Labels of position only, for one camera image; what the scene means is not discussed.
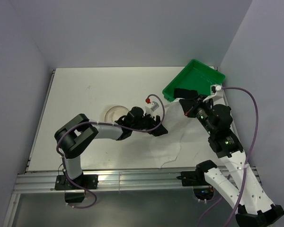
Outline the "white bra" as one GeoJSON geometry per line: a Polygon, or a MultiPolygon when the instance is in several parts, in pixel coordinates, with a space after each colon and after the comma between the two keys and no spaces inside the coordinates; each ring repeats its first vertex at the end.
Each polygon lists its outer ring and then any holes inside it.
{"type": "Polygon", "coordinates": [[[154,137],[150,143],[150,150],[158,168],[177,159],[181,150],[181,140],[189,123],[190,119],[184,115],[180,103],[170,103],[162,124],[168,133],[154,137]]]}

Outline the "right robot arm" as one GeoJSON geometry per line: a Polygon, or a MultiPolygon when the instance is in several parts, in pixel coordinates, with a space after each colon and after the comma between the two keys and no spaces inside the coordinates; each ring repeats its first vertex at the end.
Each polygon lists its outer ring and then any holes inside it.
{"type": "Polygon", "coordinates": [[[175,88],[184,115],[196,118],[209,134],[208,142],[219,160],[225,164],[234,183],[220,172],[217,165],[204,161],[196,166],[195,178],[200,184],[210,184],[232,208],[240,227],[268,227],[284,215],[284,209],[267,196],[249,165],[250,153],[231,130],[233,118],[227,105],[214,104],[224,95],[226,87],[212,85],[211,94],[204,96],[195,90],[175,88]]]}

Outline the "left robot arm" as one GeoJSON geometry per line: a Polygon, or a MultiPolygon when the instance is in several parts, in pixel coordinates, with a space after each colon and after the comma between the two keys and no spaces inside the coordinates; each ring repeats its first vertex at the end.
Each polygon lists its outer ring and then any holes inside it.
{"type": "Polygon", "coordinates": [[[66,184],[72,189],[87,185],[81,168],[80,156],[95,139],[121,141],[131,136],[132,132],[146,132],[154,137],[168,134],[159,115],[152,116],[140,107],[133,107],[126,115],[113,123],[92,122],[80,113],[62,126],[54,135],[57,149],[62,156],[66,184]]]}

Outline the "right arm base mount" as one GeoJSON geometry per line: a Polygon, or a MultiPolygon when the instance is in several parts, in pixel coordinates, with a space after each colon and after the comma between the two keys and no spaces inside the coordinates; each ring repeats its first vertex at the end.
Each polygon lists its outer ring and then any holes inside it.
{"type": "Polygon", "coordinates": [[[213,187],[207,183],[196,171],[183,171],[177,176],[183,187],[192,187],[194,196],[200,200],[211,200],[214,196],[213,187]]]}

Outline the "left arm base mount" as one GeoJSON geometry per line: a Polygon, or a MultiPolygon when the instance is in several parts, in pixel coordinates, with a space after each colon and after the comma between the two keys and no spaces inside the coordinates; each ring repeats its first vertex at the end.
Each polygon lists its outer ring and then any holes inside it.
{"type": "MultiPolygon", "coordinates": [[[[98,185],[98,175],[85,175],[77,177],[73,182],[81,187],[94,190],[98,185]]],[[[65,175],[58,175],[54,186],[55,191],[65,191],[64,200],[67,203],[83,202],[86,192],[71,192],[71,190],[79,190],[80,188],[70,183],[65,175]]]]}

